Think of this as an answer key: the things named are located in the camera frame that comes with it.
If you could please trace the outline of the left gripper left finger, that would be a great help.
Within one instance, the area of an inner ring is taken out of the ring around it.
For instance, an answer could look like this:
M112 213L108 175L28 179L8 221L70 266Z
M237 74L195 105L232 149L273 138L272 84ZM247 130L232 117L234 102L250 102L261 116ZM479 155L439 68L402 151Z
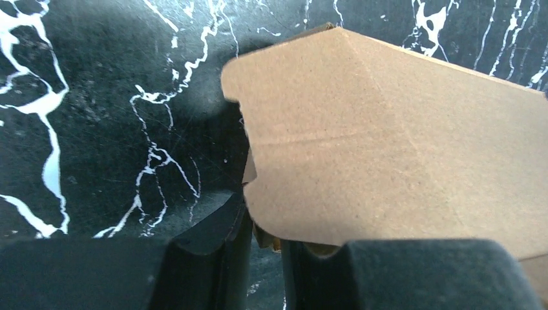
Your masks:
M172 238L1 242L2 309L244 309L251 220L236 192Z

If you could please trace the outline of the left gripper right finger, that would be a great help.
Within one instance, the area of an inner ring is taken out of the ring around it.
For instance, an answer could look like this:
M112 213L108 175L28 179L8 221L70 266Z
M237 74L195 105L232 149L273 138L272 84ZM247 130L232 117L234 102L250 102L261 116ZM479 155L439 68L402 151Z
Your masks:
M329 256L284 241L288 309L542 309L491 240L352 241Z

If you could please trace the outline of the brown cardboard box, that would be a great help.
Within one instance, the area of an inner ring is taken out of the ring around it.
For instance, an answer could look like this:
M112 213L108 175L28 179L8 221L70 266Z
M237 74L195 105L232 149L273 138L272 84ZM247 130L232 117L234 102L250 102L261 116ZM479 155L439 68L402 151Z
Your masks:
M491 240L547 308L547 96L326 24L222 68L257 243Z

